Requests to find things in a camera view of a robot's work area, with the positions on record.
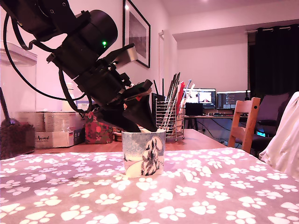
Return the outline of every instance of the wooden chair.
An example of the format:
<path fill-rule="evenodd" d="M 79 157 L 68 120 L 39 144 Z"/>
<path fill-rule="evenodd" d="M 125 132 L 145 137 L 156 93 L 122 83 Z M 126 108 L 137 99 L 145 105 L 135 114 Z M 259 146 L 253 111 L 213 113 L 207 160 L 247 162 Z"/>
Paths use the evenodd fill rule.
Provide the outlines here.
<path fill-rule="evenodd" d="M 255 97 L 247 101 L 237 101 L 228 147 L 235 147 L 235 140 L 238 138 L 242 141 L 242 149 L 250 154 L 260 101 L 260 98 Z M 246 127 L 239 127 L 240 116 L 243 113 L 248 113 Z"/>

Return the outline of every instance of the wire mesh pen holder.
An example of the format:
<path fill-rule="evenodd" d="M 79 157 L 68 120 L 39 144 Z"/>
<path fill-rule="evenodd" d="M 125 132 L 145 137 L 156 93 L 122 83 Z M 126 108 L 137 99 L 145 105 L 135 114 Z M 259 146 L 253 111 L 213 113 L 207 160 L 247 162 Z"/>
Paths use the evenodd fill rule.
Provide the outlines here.
<path fill-rule="evenodd" d="M 178 140 L 185 134 L 184 110 L 178 108 L 176 101 L 158 101 L 156 99 L 156 126 L 166 130 L 166 138 Z"/>

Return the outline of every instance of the curtain rod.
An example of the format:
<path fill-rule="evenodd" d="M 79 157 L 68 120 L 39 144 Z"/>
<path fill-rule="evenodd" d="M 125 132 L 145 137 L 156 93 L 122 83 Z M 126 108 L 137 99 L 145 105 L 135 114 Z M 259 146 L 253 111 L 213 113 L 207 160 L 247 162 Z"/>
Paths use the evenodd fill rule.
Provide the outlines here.
<path fill-rule="evenodd" d="M 291 27 L 280 27 L 279 29 L 288 29 L 288 30 L 290 30 Z M 273 30 L 274 30 L 273 28 L 263 29 L 263 31 L 273 31 Z M 246 31 L 246 33 L 248 33 L 248 34 L 250 34 L 250 33 L 257 33 L 257 29 L 255 29 L 255 30 L 248 30 L 248 31 Z"/>

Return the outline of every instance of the white fabric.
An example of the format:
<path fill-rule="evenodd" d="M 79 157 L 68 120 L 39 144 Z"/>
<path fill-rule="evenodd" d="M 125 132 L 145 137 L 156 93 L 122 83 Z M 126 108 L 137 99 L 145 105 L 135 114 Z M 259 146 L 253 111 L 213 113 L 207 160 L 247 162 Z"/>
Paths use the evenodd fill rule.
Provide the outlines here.
<path fill-rule="evenodd" d="M 275 137 L 259 156 L 274 169 L 299 180 L 299 92 L 292 96 Z"/>

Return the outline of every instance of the ceiling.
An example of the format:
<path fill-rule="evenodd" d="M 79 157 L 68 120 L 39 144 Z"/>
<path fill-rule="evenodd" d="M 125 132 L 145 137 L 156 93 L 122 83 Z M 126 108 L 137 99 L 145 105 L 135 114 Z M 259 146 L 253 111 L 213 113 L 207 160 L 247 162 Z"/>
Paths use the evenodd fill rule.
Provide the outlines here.
<path fill-rule="evenodd" d="M 169 16 L 201 13 L 284 0 L 161 0 Z"/>

